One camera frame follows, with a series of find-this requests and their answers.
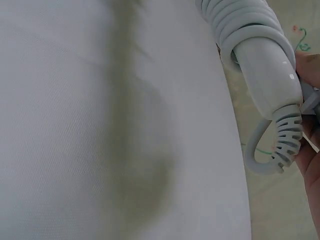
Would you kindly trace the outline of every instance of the white fabric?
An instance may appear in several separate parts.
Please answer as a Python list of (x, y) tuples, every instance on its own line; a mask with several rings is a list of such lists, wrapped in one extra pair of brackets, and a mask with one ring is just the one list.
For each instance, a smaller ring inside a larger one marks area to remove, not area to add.
[(250, 239), (193, 1), (2, 0), (0, 74), (1, 240)]

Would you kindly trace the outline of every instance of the coiled cord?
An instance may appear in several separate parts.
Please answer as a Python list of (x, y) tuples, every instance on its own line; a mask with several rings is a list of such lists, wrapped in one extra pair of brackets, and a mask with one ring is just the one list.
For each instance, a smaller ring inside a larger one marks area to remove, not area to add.
[(296, 66), (295, 52), (265, 0), (195, 0), (195, 4), (211, 26), (221, 49), (221, 60), (228, 68), (241, 71), (233, 49), (240, 42), (256, 37), (278, 43), (292, 66)]
[[(285, 52), (296, 68), (295, 52), (285, 37), (280, 23), (265, 0), (195, 0), (202, 17), (209, 23), (220, 47), (221, 60), (228, 68), (241, 71), (233, 49), (249, 38), (269, 38)], [(300, 149), (302, 117), (298, 105), (287, 105), (272, 115), (278, 140), (268, 163), (255, 159), (255, 150), (262, 135), (272, 122), (263, 119), (252, 134), (244, 153), (246, 166), (259, 174), (282, 173), (289, 167)]]

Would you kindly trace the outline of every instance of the white hair dryer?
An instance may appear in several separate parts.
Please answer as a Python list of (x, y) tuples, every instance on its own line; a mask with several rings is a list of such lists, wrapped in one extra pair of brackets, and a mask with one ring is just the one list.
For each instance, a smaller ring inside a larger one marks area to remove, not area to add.
[[(242, 71), (255, 106), (263, 116), (249, 140), (244, 161), (259, 174), (282, 173), (298, 154), (302, 138), (303, 93), (294, 50), (265, 0), (195, 0), (209, 23), (221, 60)], [(277, 143), (268, 163), (255, 160), (257, 144), (271, 123)]]

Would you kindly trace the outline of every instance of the finger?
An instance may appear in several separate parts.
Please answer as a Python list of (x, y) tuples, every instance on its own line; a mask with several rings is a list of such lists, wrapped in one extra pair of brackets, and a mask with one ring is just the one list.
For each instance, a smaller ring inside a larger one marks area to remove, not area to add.
[(297, 52), (295, 59), (300, 78), (313, 87), (320, 88), (320, 54)]
[(308, 139), (317, 147), (320, 148), (320, 125), (314, 115), (302, 116), (303, 132)]
[(301, 147), (298, 155), (295, 156), (295, 162), (302, 176), (305, 177), (309, 165), (317, 153), (305, 138), (302, 138), (300, 142)]

